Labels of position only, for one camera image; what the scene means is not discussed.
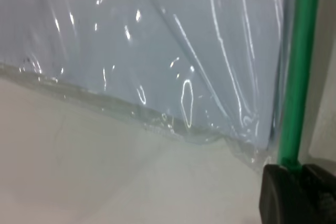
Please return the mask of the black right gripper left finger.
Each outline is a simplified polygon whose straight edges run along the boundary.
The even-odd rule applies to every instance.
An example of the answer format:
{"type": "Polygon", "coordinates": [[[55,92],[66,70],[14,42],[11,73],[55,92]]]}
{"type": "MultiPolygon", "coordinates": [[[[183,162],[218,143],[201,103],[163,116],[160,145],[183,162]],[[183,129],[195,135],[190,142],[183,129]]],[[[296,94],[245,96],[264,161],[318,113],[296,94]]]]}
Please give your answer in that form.
{"type": "Polygon", "coordinates": [[[262,223],[299,223],[296,197],[299,190],[290,173],[278,165],[266,165],[261,183],[259,212],[262,223]]]}

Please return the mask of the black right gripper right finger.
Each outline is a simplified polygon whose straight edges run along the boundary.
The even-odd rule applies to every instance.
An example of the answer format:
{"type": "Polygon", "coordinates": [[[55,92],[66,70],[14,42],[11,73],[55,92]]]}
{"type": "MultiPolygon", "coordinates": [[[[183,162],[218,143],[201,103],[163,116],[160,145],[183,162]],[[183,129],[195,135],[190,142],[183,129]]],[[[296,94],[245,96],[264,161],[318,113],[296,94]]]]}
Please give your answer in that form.
{"type": "Polygon", "coordinates": [[[324,223],[335,223],[335,175],[315,164],[301,170],[301,184],[324,223]]]}

